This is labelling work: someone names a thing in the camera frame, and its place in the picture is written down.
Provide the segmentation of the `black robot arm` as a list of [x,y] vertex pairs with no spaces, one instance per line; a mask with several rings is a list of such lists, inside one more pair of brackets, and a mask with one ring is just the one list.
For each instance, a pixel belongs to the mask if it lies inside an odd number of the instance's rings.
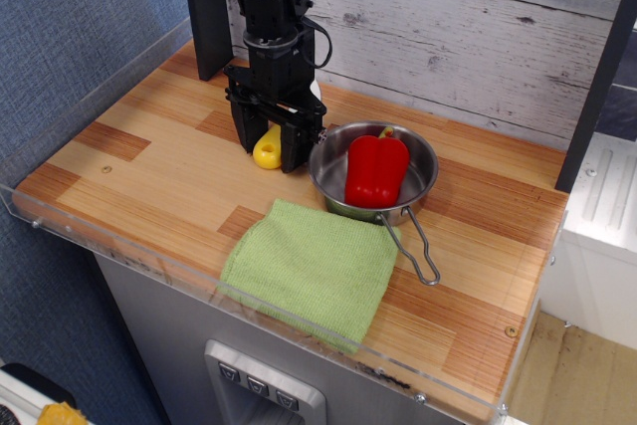
[[253,152],[270,125],[278,125],[281,169],[290,173],[325,137],[326,107],[312,91],[316,71],[326,65],[316,59],[316,34],[323,28],[307,15],[312,0],[237,1],[249,64],[224,73],[238,137]]

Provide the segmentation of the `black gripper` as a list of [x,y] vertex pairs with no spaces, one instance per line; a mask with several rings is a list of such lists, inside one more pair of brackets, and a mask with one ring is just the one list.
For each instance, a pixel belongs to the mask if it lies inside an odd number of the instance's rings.
[[261,38],[246,31],[247,67],[228,66],[227,98],[242,147],[252,153],[268,132],[281,129],[281,169],[291,173],[305,164],[313,147],[326,139],[323,103],[312,92],[315,80],[315,31],[293,29],[282,37]]

